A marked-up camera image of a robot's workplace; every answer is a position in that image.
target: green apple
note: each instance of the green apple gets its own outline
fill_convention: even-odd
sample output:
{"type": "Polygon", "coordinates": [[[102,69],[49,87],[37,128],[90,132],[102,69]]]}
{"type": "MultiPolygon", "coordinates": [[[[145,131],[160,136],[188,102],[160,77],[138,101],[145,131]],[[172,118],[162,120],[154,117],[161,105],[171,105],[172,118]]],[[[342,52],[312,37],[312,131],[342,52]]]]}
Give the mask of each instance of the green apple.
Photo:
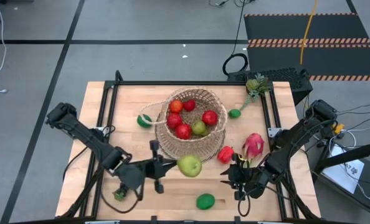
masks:
{"type": "Polygon", "coordinates": [[[203,121],[196,121],[192,124],[192,132],[194,134],[203,134],[206,131],[206,125],[203,121]]]}
{"type": "Polygon", "coordinates": [[[204,130],[204,132],[202,133],[202,136],[204,137],[204,136],[208,136],[209,135],[209,130],[207,130],[207,128],[206,128],[206,130],[204,130]]]}
{"type": "Polygon", "coordinates": [[[177,165],[186,177],[196,177],[202,171],[202,161],[193,155],[182,156],[177,161],[177,165]]]}

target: orange and white striped tape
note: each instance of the orange and white striped tape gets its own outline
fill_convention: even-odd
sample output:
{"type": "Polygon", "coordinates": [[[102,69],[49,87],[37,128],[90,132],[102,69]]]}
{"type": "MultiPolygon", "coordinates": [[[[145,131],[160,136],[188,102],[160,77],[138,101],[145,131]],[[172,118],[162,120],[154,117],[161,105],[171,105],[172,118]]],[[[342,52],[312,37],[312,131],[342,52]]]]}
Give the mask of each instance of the orange and white striped tape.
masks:
{"type": "Polygon", "coordinates": [[[370,75],[312,75],[311,81],[370,81],[370,75]]]}
{"type": "MultiPolygon", "coordinates": [[[[271,14],[271,13],[263,13],[263,14],[245,14],[245,17],[248,16],[310,16],[311,14],[308,13],[288,13],[288,14],[271,14]]],[[[314,16],[344,16],[344,15],[353,15],[357,16],[356,13],[353,12],[341,12],[341,13],[316,13],[314,16]]]]}
{"type": "MultiPolygon", "coordinates": [[[[303,39],[252,39],[249,47],[298,47],[303,39]]],[[[305,47],[370,47],[368,38],[316,38],[306,39],[305,47]]]]}

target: red apple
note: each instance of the red apple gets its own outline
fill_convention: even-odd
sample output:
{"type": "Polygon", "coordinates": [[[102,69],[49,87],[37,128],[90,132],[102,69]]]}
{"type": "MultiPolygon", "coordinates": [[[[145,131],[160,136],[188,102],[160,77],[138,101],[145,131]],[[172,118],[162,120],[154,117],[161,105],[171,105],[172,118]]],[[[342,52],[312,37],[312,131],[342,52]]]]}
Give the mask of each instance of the red apple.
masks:
{"type": "Polygon", "coordinates": [[[179,139],[188,140],[191,138],[191,126],[189,124],[180,124],[175,129],[175,135],[179,139]]]}
{"type": "Polygon", "coordinates": [[[183,103],[180,100],[173,100],[170,102],[168,108],[172,113],[180,113],[183,110],[183,103]]]}
{"type": "Polygon", "coordinates": [[[171,113],[167,116],[167,126],[170,129],[175,129],[183,123],[183,119],[179,114],[171,113]]]}
{"type": "Polygon", "coordinates": [[[204,112],[202,116],[202,121],[209,126],[214,126],[217,124],[218,121],[218,115],[216,112],[212,110],[207,110],[204,112]]]}
{"type": "Polygon", "coordinates": [[[184,109],[186,111],[192,111],[196,106],[196,101],[195,100],[188,100],[187,102],[184,102],[183,105],[184,105],[184,109]]]}

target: wicker basket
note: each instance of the wicker basket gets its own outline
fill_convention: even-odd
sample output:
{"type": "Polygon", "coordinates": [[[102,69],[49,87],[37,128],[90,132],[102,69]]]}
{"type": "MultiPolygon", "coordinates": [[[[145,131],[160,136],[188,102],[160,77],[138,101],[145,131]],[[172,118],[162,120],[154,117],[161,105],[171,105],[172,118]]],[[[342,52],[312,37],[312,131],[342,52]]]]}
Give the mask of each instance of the wicker basket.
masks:
{"type": "Polygon", "coordinates": [[[221,149],[225,139],[225,125],[228,115],[213,92],[199,87],[182,88],[168,96],[167,100],[152,103],[144,106],[140,113],[142,120],[148,124],[155,125],[156,138],[160,143],[163,152],[170,158],[179,159],[181,156],[192,154],[202,161],[207,161],[214,157],[221,149]],[[196,107],[188,112],[181,111],[183,122],[192,125],[195,121],[202,118],[206,110],[215,111],[218,114],[218,122],[215,126],[207,126],[209,134],[205,137],[193,135],[189,140],[179,139],[175,136],[173,130],[166,124],[166,117],[169,114],[168,105],[173,100],[195,100],[196,107]],[[163,104],[161,112],[156,122],[149,122],[144,119],[142,111],[150,106],[163,104]]]}

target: basket handle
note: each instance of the basket handle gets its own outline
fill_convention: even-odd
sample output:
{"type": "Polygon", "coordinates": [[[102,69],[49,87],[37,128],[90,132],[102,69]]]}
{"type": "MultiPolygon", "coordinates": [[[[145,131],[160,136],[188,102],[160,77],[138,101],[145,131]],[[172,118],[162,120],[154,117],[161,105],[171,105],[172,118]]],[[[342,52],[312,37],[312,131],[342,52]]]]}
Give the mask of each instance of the basket handle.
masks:
{"type": "Polygon", "coordinates": [[[163,120],[162,121],[155,121],[155,122],[152,121],[151,122],[151,121],[148,121],[147,119],[145,119],[145,117],[143,116],[142,111],[151,107],[151,106],[159,105],[159,104],[162,104],[162,103],[167,103],[167,102],[170,102],[170,101],[171,101],[171,99],[162,100],[162,101],[159,101],[159,102],[150,103],[150,104],[142,107],[141,111],[140,111],[140,116],[141,116],[141,119],[143,120],[143,122],[145,122],[146,124],[150,124],[150,125],[164,124],[166,122],[166,115],[165,114],[163,115],[163,120]]]}
{"type": "MultiPolygon", "coordinates": [[[[222,111],[226,111],[224,105],[221,105],[221,108],[222,108],[222,111]]],[[[227,125],[227,121],[228,121],[228,114],[224,113],[224,120],[223,120],[224,124],[222,124],[222,127],[220,129],[218,129],[216,131],[212,131],[211,133],[219,133],[219,132],[225,130],[225,126],[227,125]]]]}

